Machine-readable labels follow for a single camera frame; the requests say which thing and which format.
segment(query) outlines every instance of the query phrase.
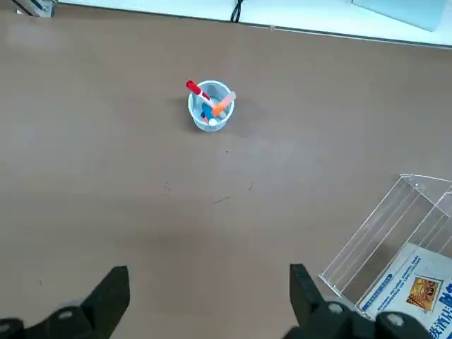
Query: clear acrylic box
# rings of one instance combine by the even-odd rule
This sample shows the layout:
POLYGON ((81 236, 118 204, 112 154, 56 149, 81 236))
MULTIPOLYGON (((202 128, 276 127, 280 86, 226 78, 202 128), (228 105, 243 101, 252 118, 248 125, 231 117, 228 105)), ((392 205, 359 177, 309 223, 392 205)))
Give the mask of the clear acrylic box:
POLYGON ((401 174, 319 277, 359 310, 406 243, 452 258, 451 216, 452 182, 401 174))

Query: blue marker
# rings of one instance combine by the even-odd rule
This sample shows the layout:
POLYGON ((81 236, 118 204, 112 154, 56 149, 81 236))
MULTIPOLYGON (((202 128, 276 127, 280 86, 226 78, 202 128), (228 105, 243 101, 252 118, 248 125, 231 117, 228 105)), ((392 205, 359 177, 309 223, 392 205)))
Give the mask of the blue marker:
POLYGON ((207 120, 211 120, 211 119, 215 118, 212 114, 212 107, 210 107, 206 103, 203 103, 203 113, 205 114, 207 120))
POLYGON ((212 114, 212 107, 207 104, 203 104, 203 113, 205 114, 207 121, 209 121, 209 125, 215 126, 217 124, 217 120, 212 114))

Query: black cable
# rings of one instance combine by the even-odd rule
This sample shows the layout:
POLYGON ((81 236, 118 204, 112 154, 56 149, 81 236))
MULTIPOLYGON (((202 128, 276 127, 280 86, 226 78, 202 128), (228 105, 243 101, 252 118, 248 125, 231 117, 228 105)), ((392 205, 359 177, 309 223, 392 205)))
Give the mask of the black cable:
POLYGON ((244 0, 237 0, 237 5, 235 5, 234 10, 231 14, 231 23, 238 23, 240 19, 240 11, 242 9, 242 2, 244 0))

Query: orange marker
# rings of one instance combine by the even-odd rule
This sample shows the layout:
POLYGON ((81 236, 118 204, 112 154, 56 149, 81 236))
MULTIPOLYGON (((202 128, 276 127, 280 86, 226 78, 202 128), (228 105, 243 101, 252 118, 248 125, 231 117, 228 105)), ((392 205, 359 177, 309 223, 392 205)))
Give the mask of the orange marker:
POLYGON ((214 117, 219 115, 231 102, 233 102, 237 98, 235 92, 231 92, 228 95, 226 95, 225 99, 221 100, 218 105, 215 106, 214 109, 212 109, 212 114, 214 117))

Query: marker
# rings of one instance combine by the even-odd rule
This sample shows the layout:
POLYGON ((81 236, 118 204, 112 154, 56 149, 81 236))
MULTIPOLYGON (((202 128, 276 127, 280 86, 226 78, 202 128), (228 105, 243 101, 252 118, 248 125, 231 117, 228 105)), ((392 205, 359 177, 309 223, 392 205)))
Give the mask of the marker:
POLYGON ((208 123, 207 118, 206 118, 206 115, 204 114, 204 112, 201 113, 201 118, 203 118, 203 121, 204 121, 206 124, 208 123))
POLYGON ((212 109, 207 104, 203 104, 202 108, 206 119, 209 121, 209 125, 215 126, 217 124, 217 120, 212 114, 212 109))
POLYGON ((231 92, 226 97, 221 100, 221 102, 212 109, 212 114, 214 117, 219 115, 219 113, 223 112, 227 106, 230 105, 231 102, 233 102, 237 98, 237 95, 235 92, 231 92))
POLYGON ((191 92, 199 96, 207 105, 209 105, 212 108, 215 108, 215 103, 212 101, 212 99, 207 94, 205 94, 204 91, 192 80, 188 80, 186 82, 186 86, 191 92))

